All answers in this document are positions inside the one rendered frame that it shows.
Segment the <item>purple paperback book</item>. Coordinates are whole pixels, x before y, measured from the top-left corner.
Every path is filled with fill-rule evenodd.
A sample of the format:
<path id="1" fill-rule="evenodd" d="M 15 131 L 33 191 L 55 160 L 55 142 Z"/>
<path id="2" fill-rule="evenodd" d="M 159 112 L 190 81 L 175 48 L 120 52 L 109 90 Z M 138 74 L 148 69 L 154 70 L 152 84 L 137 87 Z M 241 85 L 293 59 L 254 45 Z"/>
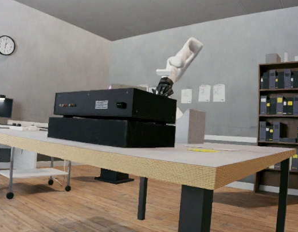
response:
<path id="1" fill-rule="evenodd" d="M 143 91 L 147 91 L 147 87 L 142 86 L 132 86 L 132 85 L 122 85 L 122 84 L 111 84 L 110 89 L 119 89 L 119 88 L 137 88 Z"/>

